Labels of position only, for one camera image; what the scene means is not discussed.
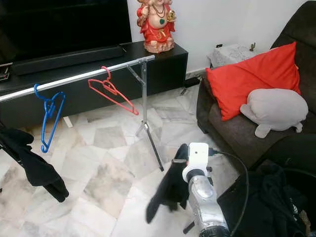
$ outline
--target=soundbar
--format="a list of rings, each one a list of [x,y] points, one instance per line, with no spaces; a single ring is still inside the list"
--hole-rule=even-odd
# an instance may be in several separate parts
[[[25,75],[71,65],[117,58],[123,56],[124,52],[124,48],[120,45],[81,50],[15,62],[12,64],[12,70],[16,75]]]

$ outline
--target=side table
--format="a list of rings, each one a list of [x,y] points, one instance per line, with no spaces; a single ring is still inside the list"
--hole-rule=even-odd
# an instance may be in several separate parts
[[[220,48],[215,48],[212,53],[208,55],[211,61],[211,67],[217,68],[227,64],[239,63],[246,59],[258,55],[260,52],[254,50],[249,51],[249,48],[233,44]]]

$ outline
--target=blue hanger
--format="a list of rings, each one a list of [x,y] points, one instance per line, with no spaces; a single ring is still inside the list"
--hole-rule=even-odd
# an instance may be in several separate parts
[[[35,84],[34,85],[34,92],[35,92],[35,95],[44,101],[44,110],[45,110],[45,116],[44,116],[44,120],[43,120],[43,127],[42,127],[42,131],[41,131],[41,142],[43,143],[43,145],[41,146],[41,151],[44,152],[44,153],[47,153],[48,152],[48,149],[49,149],[49,146],[50,146],[50,143],[51,141],[53,140],[53,137],[54,137],[54,134],[55,134],[55,130],[56,130],[56,127],[57,127],[57,123],[58,123],[58,120],[60,118],[60,115],[61,115],[61,111],[63,109],[63,106],[64,106],[64,103],[65,103],[65,99],[66,99],[66,95],[63,93],[63,92],[58,92],[57,94],[55,94],[51,99],[47,99],[45,98],[44,96],[41,96],[38,92],[38,86],[39,84]],[[54,112],[55,112],[55,109],[56,109],[56,106],[55,106],[55,99],[58,97],[58,96],[62,96],[63,100],[60,104],[60,107],[59,107],[59,110],[58,110],[58,113],[57,113],[57,117],[56,117],[56,120],[55,120],[55,124],[53,126],[53,130],[50,134],[50,137],[49,137],[49,140],[48,142],[46,143],[45,142],[45,128],[46,128],[46,122],[48,119],[51,119],[54,115]]]

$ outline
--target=white wall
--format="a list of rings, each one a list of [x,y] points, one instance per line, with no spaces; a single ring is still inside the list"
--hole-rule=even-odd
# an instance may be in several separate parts
[[[267,51],[287,21],[306,0],[173,0],[176,43],[189,52],[187,71],[209,66],[215,45],[257,43]],[[143,40],[136,25],[140,3],[128,0],[133,42]]]
[[[239,42],[256,42],[261,51],[270,49],[288,20],[306,0],[250,0]]]
[[[189,52],[187,71],[209,67],[207,54],[220,43],[235,43],[250,0],[173,0],[176,11],[175,42]],[[136,25],[140,3],[128,0],[133,42],[141,41]]]

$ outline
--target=sofa armrest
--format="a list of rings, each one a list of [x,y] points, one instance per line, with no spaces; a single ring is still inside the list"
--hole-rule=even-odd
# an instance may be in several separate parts
[[[217,103],[212,93],[206,72],[202,74],[202,81],[199,87],[197,98],[197,120],[202,125],[208,122],[208,115],[214,103]]]

